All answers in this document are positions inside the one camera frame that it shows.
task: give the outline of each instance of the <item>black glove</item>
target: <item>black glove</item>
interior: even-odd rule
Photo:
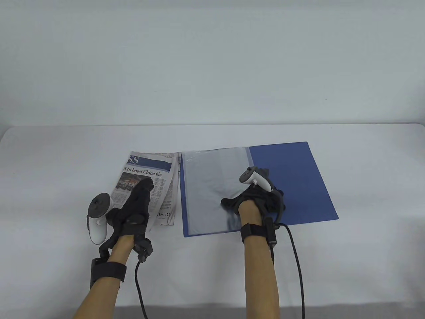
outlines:
[[[150,191],[153,182],[150,177],[142,179],[131,191],[123,207],[113,208],[106,214],[106,220],[113,227],[118,236],[134,235],[131,225],[144,225],[145,229],[149,220],[147,210],[150,202]]]
[[[221,205],[225,209],[232,210],[236,215],[239,215],[239,205],[250,199],[254,201],[263,218],[268,213],[277,213],[275,223],[280,222],[282,213],[286,207],[283,203],[283,192],[276,188],[271,192],[267,192],[258,185],[250,185],[235,198],[223,198]]]
[[[145,237],[149,220],[148,206],[153,182],[150,177],[142,179],[131,191],[123,207],[113,208],[106,214],[106,220],[113,227],[112,236],[99,247],[101,260],[109,258],[108,249],[114,247],[118,238],[124,235],[134,235],[134,251],[141,262],[152,253],[150,240]]]

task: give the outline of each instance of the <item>velcro strap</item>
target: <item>velcro strap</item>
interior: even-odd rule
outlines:
[[[102,277],[117,278],[124,282],[125,272],[127,271],[126,265],[119,262],[104,262],[98,264],[92,269],[92,282]]]
[[[245,224],[241,227],[241,237],[243,243],[245,243],[245,238],[248,236],[261,236],[267,239],[267,230],[264,226]]]
[[[124,224],[122,226],[122,229],[121,229],[119,235],[120,236],[137,235],[137,234],[144,234],[145,232],[146,232],[146,226],[145,225]]]

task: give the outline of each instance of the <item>newspaper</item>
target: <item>newspaper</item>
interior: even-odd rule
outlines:
[[[156,154],[131,152],[115,189],[111,194],[114,207],[122,208],[134,186],[144,177],[152,178],[153,190],[150,192],[149,221],[146,231],[150,231],[170,188],[177,157],[165,157]]]
[[[156,153],[157,155],[168,158],[175,157],[180,162],[179,153]],[[164,202],[161,205],[158,216],[156,217],[155,225],[174,225],[174,216],[177,204],[177,190],[179,185],[180,163],[174,169],[173,178],[165,195]]]

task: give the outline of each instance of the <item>white vr controller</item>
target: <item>white vr controller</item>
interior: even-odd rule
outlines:
[[[268,179],[268,170],[261,170],[257,166],[248,167],[241,175],[239,181],[244,184],[254,184],[260,186],[263,190],[271,192],[275,187]]]
[[[91,201],[87,213],[87,229],[90,240],[96,245],[102,244],[106,239],[106,213],[114,205],[108,193],[101,193]]]

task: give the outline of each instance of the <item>blue cover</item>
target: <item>blue cover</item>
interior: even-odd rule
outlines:
[[[249,150],[254,165],[268,168],[270,180],[285,194],[283,223],[295,225],[338,219],[307,142],[252,146]],[[181,163],[183,233],[184,237],[189,237],[192,235],[187,228],[184,161]]]

